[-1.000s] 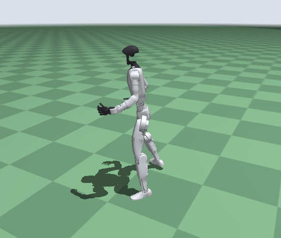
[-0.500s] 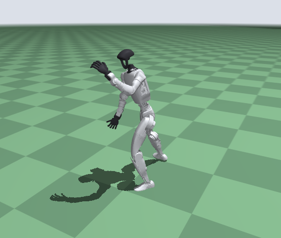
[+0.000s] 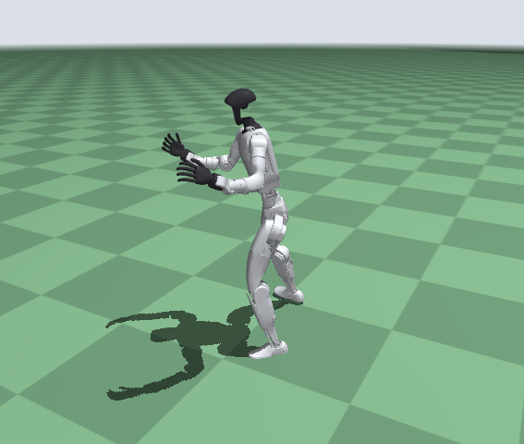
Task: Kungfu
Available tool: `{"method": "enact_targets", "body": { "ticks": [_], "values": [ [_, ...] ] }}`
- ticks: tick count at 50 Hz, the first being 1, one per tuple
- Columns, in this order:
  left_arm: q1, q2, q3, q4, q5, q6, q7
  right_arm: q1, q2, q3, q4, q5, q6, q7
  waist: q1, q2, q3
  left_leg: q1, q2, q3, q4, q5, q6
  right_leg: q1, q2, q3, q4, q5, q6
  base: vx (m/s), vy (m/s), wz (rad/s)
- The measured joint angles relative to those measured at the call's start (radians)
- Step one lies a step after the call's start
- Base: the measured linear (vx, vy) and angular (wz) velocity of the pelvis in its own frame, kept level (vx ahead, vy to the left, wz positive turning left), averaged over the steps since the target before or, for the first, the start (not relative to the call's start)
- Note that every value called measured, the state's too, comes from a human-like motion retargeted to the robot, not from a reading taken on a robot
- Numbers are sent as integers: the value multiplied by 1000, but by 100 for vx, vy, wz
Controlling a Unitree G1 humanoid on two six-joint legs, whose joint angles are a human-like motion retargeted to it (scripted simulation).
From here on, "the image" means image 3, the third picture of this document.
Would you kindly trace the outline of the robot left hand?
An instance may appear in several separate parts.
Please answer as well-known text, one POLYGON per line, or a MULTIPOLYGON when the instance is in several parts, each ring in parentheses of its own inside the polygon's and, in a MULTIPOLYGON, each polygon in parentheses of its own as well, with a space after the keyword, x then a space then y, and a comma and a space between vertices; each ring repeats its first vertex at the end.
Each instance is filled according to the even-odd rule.
POLYGON ((180 162, 179 163, 180 165, 185 165, 185 166, 179 166, 177 167, 177 170, 187 170, 189 172, 193 172, 193 174, 189 172, 178 172, 177 176, 188 176, 194 179, 182 178, 182 179, 178 179, 177 181, 195 182, 196 184, 200 184, 200 185, 208 184, 208 187, 212 189, 215 189, 218 191, 223 190, 223 188, 215 185, 217 181, 217 176, 221 176, 221 175, 216 174, 216 173, 211 174, 209 168, 206 168, 205 165, 197 159, 190 158, 190 161, 193 163, 196 163, 197 166, 190 162, 180 162), (186 167, 186 166, 189 166, 189 167, 186 167), (190 168, 190 167, 193 167, 193 168, 190 168))

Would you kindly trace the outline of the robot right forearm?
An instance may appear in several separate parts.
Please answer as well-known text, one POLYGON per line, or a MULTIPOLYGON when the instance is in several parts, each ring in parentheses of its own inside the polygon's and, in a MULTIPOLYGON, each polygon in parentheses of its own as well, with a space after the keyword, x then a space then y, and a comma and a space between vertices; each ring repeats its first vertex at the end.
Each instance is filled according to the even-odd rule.
POLYGON ((202 158, 201 156, 197 156, 197 155, 189 152, 187 157, 186 157, 186 160, 197 166, 196 163, 193 163, 193 162, 190 161, 190 158, 194 158, 194 159, 197 159, 200 162, 202 162, 205 165, 206 168, 209 168, 211 170, 216 170, 217 167, 219 167, 219 158, 220 157, 221 157, 221 155, 220 156, 212 156, 212 157, 203 157, 202 158))

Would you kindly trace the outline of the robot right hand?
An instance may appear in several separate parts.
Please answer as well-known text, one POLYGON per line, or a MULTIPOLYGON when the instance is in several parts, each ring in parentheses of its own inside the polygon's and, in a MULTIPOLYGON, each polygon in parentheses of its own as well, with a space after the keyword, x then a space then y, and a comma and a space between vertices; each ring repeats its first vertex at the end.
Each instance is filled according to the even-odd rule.
POLYGON ((184 162, 188 162, 186 160, 186 157, 188 155, 188 153, 192 153, 192 151, 190 151, 189 149, 185 149, 184 148, 184 145, 181 144, 181 141, 179 139, 179 136, 178 136, 178 133, 176 132, 176 136, 177 136, 177 141, 175 141, 171 136, 170 136, 170 133, 167 134, 167 137, 172 141, 170 142, 167 137, 165 137, 165 142, 169 143, 170 146, 168 144, 166 144, 165 142, 163 142, 163 145, 165 147, 167 147, 169 150, 167 150, 166 148, 162 147, 162 149, 168 153, 170 153, 171 155, 173 156, 180 156, 180 159, 183 160, 184 162))

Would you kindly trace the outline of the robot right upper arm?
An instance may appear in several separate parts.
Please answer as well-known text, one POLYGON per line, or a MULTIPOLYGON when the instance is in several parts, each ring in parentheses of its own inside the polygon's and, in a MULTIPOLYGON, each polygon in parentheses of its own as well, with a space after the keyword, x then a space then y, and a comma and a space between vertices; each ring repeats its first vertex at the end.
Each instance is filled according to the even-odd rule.
POLYGON ((230 148, 230 154, 222 155, 219 158, 219 166, 225 172, 230 171, 235 166, 238 159, 240 158, 239 151, 238 151, 238 135, 242 129, 244 129, 244 127, 241 127, 237 132, 237 136, 230 148))

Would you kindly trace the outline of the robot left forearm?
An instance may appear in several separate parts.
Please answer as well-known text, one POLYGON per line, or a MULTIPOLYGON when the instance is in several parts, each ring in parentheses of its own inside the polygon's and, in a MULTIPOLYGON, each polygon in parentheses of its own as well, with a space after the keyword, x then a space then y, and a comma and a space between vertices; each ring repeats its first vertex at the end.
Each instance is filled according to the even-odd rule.
POLYGON ((222 176, 217 176, 216 186, 223 188, 223 194, 248 194, 251 191, 256 191, 263 186, 263 179, 260 175, 253 175, 248 178, 227 179, 222 176))

